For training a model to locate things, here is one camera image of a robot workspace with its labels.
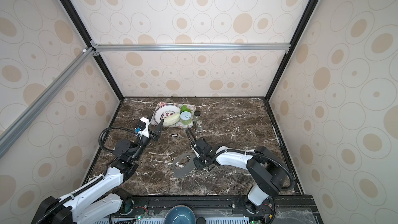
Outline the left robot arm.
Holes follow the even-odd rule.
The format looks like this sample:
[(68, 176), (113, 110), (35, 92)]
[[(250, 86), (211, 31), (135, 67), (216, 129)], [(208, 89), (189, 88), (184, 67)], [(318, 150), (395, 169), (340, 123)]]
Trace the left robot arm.
[(34, 224), (90, 224), (105, 216), (120, 211), (123, 206), (132, 206), (128, 201), (126, 192), (115, 192), (104, 196), (105, 193), (122, 185), (130, 179), (139, 164), (137, 161), (142, 156), (150, 141), (158, 141), (164, 122), (160, 122), (154, 130), (149, 129), (150, 121), (141, 118), (135, 129), (119, 127), (119, 130), (133, 134), (136, 142), (128, 139), (119, 140), (114, 149), (105, 146), (105, 135), (116, 126), (105, 128), (98, 137), (101, 150), (114, 156), (105, 171), (82, 185), (77, 190), (63, 195), (57, 199), (46, 198), (33, 217)]

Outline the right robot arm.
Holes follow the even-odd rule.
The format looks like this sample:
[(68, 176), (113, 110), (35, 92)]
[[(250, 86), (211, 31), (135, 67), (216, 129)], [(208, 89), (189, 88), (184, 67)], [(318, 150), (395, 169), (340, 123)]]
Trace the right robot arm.
[(193, 163), (198, 170), (210, 166), (232, 166), (250, 173), (255, 185), (246, 197), (247, 208), (257, 208), (266, 199), (277, 197), (281, 191), (295, 187), (291, 171), (264, 146), (252, 150), (211, 146), (204, 138), (197, 139), (191, 129), (186, 129), (186, 134), (196, 155)]

